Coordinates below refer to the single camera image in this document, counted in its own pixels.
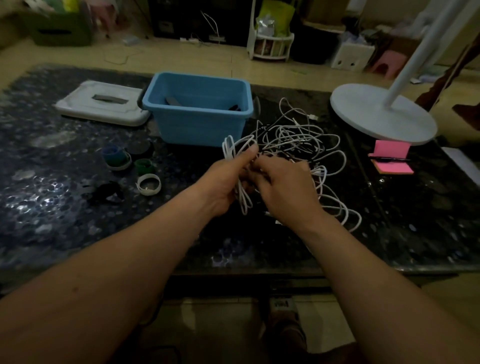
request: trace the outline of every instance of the hand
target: hand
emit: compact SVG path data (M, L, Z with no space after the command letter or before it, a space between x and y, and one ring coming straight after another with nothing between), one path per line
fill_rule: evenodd
M219 160L212 164L195 184L200 189L201 195L206 196L212 216L225 214L230 204L235 201L233 191L235 184L240 177L247 178L244 168L257 156L257 153L258 145L255 144L232 160Z
M297 234L325 214L305 161L292 163L259 156L248 176L257 185L268 211Z

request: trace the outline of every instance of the green box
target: green box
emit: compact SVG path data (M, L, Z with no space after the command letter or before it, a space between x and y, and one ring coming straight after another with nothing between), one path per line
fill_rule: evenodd
M35 44L53 47L81 47L92 44L90 22L82 12L65 14L19 13Z

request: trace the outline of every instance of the lamp base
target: lamp base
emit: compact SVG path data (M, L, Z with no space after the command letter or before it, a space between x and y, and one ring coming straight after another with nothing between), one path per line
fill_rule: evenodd
M382 101L387 93L381 87L346 84L333 91L330 103L343 121L377 139L419 146L435 137L437 124L427 111L401 95L385 108Z

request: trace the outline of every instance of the blue plastic bin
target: blue plastic bin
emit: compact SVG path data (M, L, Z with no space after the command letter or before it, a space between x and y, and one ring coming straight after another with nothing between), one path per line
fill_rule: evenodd
M182 106L168 105L166 97ZM234 105L241 111L228 110ZM141 107L153 113L165 142L194 146L222 146L229 135L240 139L253 114L248 82L171 72L155 74Z

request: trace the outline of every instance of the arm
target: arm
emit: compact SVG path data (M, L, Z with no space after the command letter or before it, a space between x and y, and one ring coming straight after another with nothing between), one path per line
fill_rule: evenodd
M170 202L0 301L0 363L103 363L161 293L203 227L225 213L256 146Z
M318 203L310 168L259 157L250 179L309 247L371 363L478 363L480 338L377 258Z

